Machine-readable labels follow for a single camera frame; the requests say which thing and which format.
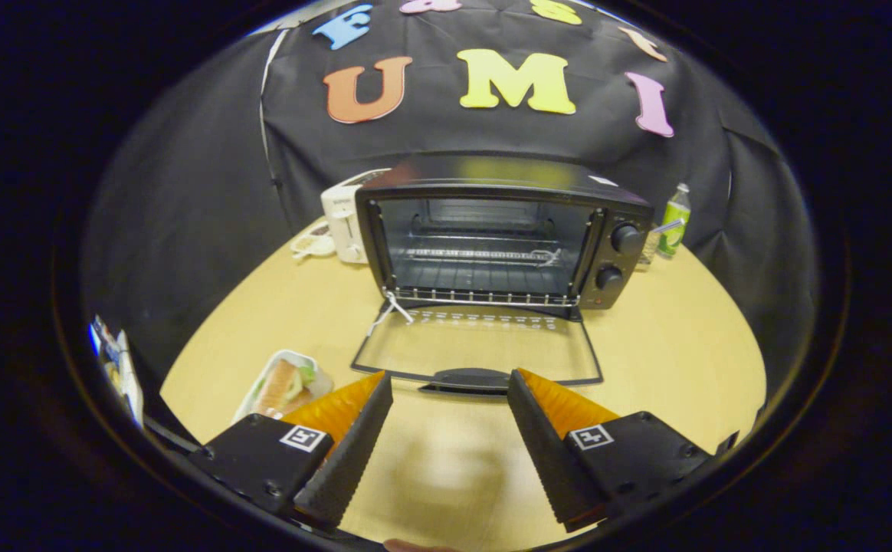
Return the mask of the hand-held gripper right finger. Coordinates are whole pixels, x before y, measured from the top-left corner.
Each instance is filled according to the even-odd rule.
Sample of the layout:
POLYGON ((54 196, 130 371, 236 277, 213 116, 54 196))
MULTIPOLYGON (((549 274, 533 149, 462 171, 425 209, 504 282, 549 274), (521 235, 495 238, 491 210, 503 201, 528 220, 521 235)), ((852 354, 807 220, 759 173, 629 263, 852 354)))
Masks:
POLYGON ((551 509, 566 531, 641 514, 712 455, 652 412, 620 416, 517 368, 507 401, 551 509))

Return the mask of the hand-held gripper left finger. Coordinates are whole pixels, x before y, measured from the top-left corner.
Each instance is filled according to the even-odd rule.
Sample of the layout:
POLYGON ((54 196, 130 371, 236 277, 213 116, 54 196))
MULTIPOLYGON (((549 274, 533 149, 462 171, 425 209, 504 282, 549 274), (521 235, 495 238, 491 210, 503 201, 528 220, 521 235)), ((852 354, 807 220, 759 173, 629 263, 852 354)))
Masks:
POLYGON ((393 403, 384 371, 282 416, 251 413, 191 453, 191 465, 279 518, 343 520, 393 403))

